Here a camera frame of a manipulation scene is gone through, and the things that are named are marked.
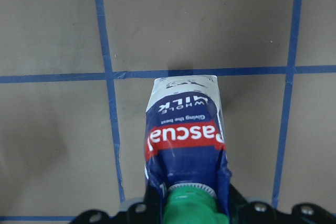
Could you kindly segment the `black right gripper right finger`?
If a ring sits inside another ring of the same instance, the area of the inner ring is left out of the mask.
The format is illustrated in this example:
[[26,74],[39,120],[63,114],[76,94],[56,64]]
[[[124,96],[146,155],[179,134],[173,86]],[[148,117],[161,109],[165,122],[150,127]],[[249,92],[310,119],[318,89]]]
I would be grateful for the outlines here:
[[229,210],[238,210],[245,207],[248,201],[245,197],[232,185],[229,185],[228,205]]

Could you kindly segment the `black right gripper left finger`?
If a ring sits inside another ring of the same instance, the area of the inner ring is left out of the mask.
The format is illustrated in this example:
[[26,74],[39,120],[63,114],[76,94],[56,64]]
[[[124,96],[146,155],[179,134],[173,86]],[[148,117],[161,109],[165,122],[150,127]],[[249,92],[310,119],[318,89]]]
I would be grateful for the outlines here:
[[167,186],[165,182],[146,182],[144,202],[155,211],[161,211],[167,197]]

